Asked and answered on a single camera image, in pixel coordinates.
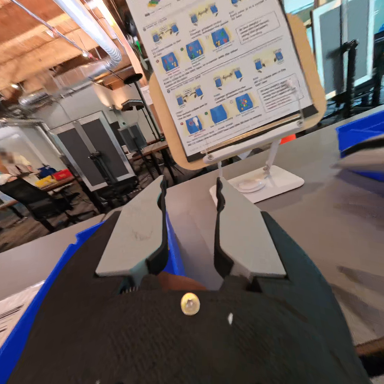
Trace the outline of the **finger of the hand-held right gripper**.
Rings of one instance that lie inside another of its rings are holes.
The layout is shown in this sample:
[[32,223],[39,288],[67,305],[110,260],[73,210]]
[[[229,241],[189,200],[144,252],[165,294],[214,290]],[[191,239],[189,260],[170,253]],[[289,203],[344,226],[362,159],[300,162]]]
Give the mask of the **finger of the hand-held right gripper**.
[[333,167],[357,172],[383,172],[384,140],[370,139],[348,147],[341,152]]

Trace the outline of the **printed paper sheet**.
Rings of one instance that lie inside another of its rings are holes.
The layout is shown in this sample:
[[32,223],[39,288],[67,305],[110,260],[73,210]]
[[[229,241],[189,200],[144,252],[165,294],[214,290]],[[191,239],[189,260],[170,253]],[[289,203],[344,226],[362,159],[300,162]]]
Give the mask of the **printed paper sheet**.
[[32,300],[39,292],[44,280],[35,285],[6,297],[0,302],[0,347],[2,348],[7,338],[25,313]]

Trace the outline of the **instruction sheet on stand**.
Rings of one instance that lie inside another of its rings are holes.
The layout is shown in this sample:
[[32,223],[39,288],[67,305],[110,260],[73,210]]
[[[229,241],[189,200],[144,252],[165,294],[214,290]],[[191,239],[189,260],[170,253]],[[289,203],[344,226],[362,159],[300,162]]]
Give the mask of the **instruction sheet on stand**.
[[260,190],[243,194],[252,203],[261,202],[304,185],[305,181],[301,177],[273,165],[279,149],[278,140],[316,125],[320,122],[326,111],[326,97],[317,71],[316,60],[308,41],[306,27],[297,15],[287,13],[286,16],[291,28],[293,40],[296,44],[305,79],[313,99],[313,105],[317,110],[314,115],[304,118],[301,124],[299,124],[300,115],[294,114],[293,116],[269,123],[266,126],[252,129],[244,134],[238,134],[236,137],[227,139],[221,144],[204,144],[203,153],[208,151],[208,154],[204,155],[204,158],[188,162],[156,75],[152,74],[149,80],[150,94],[168,147],[173,159],[181,167],[188,170],[202,169],[210,164],[218,163],[229,157],[271,143],[270,154],[262,168],[250,171],[228,181],[233,187],[238,187],[241,182],[250,179],[252,176],[264,176],[265,178],[262,180],[264,185]]

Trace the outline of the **black tripod stand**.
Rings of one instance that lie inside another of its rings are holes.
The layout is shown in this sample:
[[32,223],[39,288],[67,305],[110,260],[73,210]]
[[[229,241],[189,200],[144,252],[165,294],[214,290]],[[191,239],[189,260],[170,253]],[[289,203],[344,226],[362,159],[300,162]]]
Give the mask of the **black tripod stand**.
[[[143,94],[141,92],[141,89],[138,85],[138,82],[142,79],[143,77],[143,74],[142,73],[135,73],[135,74],[132,74],[130,76],[128,76],[125,80],[124,80],[124,84],[126,85],[129,85],[131,86],[131,84],[134,84],[139,95],[140,95],[140,98],[141,98],[141,101],[143,103],[143,106],[144,106],[144,110],[146,110],[147,113],[143,112],[145,117],[146,117],[146,120],[149,124],[149,127],[151,129],[151,132],[152,132],[152,135],[155,137],[155,139],[160,139],[160,134],[159,134],[159,131],[157,130],[157,126],[156,126],[156,123],[154,121],[154,119],[152,118],[151,114],[150,114],[150,111],[148,109],[148,106],[147,106],[147,103],[143,97]],[[175,177],[174,177],[174,174],[172,173],[172,168],[170,167],[170,164],[169,164],[169,159],[167,158],[167,156],[165,156],[165,149],[161,149],[160,150],[161,154],[162,154],[162,158],[163,158],[163,161],[164,161],[164,165],[165,167],[168,169],[169,173],[170,173],[170,176],[171,176],[171,179],[173,182],[175,182]]]
[[357,39],[347,41],[336,49],[331,50],[326,56],[333,62],[333,79],[336,82],[336,90],[330,99],[336,102],[337,107],[344,103],[342,108],[343,118],[350,118],[352,116],[358,44]]

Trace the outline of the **grey partition panel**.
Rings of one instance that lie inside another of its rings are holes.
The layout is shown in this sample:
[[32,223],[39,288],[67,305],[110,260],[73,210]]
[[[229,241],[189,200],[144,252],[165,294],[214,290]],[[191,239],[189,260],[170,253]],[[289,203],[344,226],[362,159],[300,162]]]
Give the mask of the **grey partition panel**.
[[311,11],[313,49],[326,100],[336,90],[333,62],[327,54],[342,43],[357,39],[355,86],[374,76],[374,34],[377,1],[330,1]]
[[50,136],[90,191],[107,187],[102,173],[91,159],[100,160],[112,181],[137,181],[103,111],[68,122],[50,130]]

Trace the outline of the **printed instruction sheet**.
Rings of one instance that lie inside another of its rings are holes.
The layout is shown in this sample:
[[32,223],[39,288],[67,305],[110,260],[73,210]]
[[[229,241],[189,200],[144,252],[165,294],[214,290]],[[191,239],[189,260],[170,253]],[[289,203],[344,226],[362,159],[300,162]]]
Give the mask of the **printed instruction sheet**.
[[188,162],[318,111],[280,1],[126,1]]

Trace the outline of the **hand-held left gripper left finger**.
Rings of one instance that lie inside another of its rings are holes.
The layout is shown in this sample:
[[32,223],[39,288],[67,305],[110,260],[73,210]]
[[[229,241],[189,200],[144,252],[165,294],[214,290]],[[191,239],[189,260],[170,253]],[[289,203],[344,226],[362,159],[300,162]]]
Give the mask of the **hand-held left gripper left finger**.
[[103,255],[98,277],[158,275],[168,262],[166,188],[163,175],[120,211]]

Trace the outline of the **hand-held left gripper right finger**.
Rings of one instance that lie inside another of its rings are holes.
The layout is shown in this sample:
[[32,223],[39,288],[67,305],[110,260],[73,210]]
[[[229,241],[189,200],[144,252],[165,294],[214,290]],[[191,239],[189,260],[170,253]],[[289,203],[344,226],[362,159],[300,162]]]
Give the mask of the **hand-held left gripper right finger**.
[[283,279],[286,270],[262,211],[223,177],[216,182],[214,267],[217,273]]

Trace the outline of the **blue plastic bin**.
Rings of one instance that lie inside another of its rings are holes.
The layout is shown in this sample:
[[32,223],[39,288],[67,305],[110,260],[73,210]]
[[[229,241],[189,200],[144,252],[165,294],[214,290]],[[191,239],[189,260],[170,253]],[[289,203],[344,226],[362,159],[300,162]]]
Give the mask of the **blue plastic bin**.
[[35,321],[36,315],[45,299],[48,291],[55,282],[57,276],[66,265],[66,263],[73,257],[73,255],[86,243],[89,238],[103,225],[103,222],[97,223],[83,231],[77,233],[76,242],[68,245],[63,252],[59,261],[46,278],[43,286],[36,294],[31,304],[22,315],[21,319],[7,338],[3,347],[0,350],[0,383],[7,383],[8,378],[15,365],[17,364],[21,353],[25,347],[32,325]]
[[[347,123],[338,127],[336,132],[338,136],[340,158],[342,151],[362,141],[370,139],[384,140],[384,112],[380,111],[370,116]],[[384,172],[352,172],[380,182],[384,181]]]

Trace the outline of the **silver ventilation duct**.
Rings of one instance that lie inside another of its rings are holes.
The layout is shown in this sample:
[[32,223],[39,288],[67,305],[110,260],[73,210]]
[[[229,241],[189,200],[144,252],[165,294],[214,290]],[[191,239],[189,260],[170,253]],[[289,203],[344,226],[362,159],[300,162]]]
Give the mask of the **silver ventilation duct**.
[[103,60],[104,68],[107,71],[113,70],[121,62],[122,54],[83,3],[78,0],[55,0],[54,2],[107,53],[108,57]]

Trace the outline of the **grey box on stand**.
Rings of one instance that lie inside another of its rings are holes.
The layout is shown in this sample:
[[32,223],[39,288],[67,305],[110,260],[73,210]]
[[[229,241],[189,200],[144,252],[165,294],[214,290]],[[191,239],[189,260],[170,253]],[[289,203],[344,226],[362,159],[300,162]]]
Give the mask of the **grey box on stand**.
[[129,153],[142,150],[148,146],[146,138],[137,122],[134,124],[121,123],[118,132]]

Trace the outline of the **black office chair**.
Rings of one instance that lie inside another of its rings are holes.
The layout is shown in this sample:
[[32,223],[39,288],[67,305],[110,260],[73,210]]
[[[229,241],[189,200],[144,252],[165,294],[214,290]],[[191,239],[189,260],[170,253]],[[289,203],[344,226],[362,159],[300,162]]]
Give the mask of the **black office chair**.
[[48,192],[19,178],[13,178],[13,180],[1,184],[0,190],[24,205],[34,220],[41,223],[50,233],[57,231],[58,226],[54,227],[48,220],[61,214],[65,214],[67,217],[67,220],[63,223],[65,227],[70,223],[81,222],[79,215],[68,213],[68,211],[74,209],[71,204],[74,197],[66,194],[50,195]]

